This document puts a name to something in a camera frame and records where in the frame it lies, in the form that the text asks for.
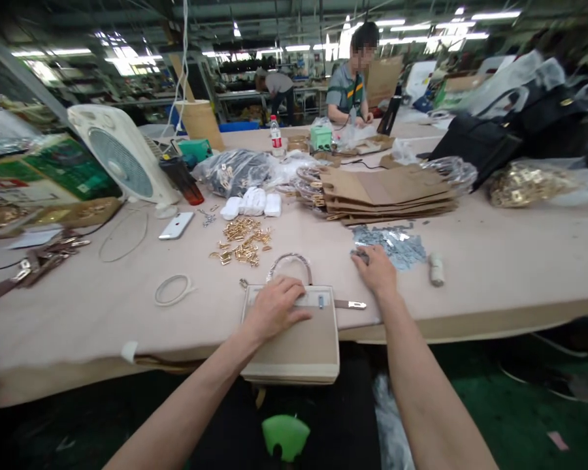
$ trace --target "green floor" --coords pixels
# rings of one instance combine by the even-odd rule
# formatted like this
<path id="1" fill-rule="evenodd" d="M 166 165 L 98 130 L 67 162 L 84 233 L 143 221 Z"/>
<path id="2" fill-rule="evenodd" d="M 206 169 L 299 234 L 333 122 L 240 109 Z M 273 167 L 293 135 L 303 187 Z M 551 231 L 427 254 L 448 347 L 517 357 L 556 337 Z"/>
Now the green floor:
<path id="1" fill-rule="evenodd" d="M 496 366 L 514 351 L 567 370 L 588 369 L 525 336 L 436 345 L 436 357 L 502 469 L 588 470 L 588 404 L 515 382 Z M 1 468 L 100 469 L 183 380 L 143 373 L 0 410 Z M 558 431 L 570 450 L 547 437 Z"/>

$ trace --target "black bag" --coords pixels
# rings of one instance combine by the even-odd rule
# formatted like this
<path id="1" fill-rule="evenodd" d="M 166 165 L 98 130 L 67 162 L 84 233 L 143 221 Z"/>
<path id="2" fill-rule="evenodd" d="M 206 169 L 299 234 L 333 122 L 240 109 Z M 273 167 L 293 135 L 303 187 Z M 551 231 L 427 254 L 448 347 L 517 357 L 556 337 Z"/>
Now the black bag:
<path id="1" fill-rule="evenodd" d="M 588 106 L 565 85 L 547 91 L 533 81 L 523 87 L 529 96 L 510 120 L 511 130 L 523 140 L 518 156 L 581 157 L 588 144 Z"/>
<path id="2" fill-rule="evenodd" d="M 470 114 L 459 114 L 449 124 L 447 133 L 431 152 L 429 160 L 442 157 L 461 157 L 477 168 L 473 190 L 514 158 L 523 141 L 509 130 L 509 121 L 480 119 Z"/>

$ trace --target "beige tabletop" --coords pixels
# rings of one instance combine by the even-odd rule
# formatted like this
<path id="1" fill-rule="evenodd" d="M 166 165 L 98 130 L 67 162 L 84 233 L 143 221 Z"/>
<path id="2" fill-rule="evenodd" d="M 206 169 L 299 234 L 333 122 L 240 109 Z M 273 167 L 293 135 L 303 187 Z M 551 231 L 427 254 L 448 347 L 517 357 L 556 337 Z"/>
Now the beige tabletop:
<path id="1" fill-rule="evenodd" d="M 398 123 L 393 132 L 410 138 L 416 153 L 433 149 L 442 133 L 415 123 Z M 229 147 L 270 146 L 268 130 L 223 137 Z M 372 166 L 380 157 L 366 159 Z M 205 210 L 223 205 L 222 198 L 205 195 Z M 196 213 L 179 240 L 162 242 L 157 237 L 168 221 L 156 219 L 150 204 L 127 205 L 80 254 L 32 289 L 0 299 L 0 406 L 144 370 L 120 358 L 128 341 L 138 343 L 138 354 L 205 357 L 239 324 L 239 279 L 265 282 L 270 265 L 288 252 L 304 255 L 314 284 L 333 286 L 335 298 L 368 304 L 364 311 L 338 310 L 341 339 L 383 341 L 378 308 L 349 258 L 350 230 L 295 202 L 284 204 L 281 217 L 259 220 L 273 229 L 272 251 L 260 253 L 259 267 L 221 266 L 208 255 L 223 240 L 223 219 L 203 228 Z M 588 315 L 588 209 L 498 210 L 477 192 L 462 198 L 458 210 L 425 220 L 410 233 L 421 236 L 428 253 L 441 254 L 446 284 L 433 287 L 427 266 L 418 264 L 400 274 L 399 290 L 428 340 L 508 336 Z M 117 262 L 101 260 L 128 251 L 145 225 L 146 237 L 132 253 Z M 0 248 L 0 266 L 21 257 L 21 251 Z M 302 275 L 295 263 L 284 272 Z M 0 271 L 0 280 L 14 273 Z M 189 276 L 196 290 L 174 306 L 157 307 L 157 286 L 175 274 Z"/>

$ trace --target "white phone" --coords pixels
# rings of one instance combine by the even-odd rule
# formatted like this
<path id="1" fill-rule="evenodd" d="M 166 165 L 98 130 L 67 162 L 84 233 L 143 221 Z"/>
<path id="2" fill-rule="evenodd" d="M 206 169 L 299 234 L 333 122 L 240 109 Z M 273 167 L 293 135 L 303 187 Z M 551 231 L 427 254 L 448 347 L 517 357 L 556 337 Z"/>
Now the white phone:
<path id="1" fill-rule="evenodd" d="M 193 212 L 179 212 L 170 221 L 165 230 L 159 235 L 160 240 L 176 240 L 183 235 L 186 227 L 189 225 Z"/>

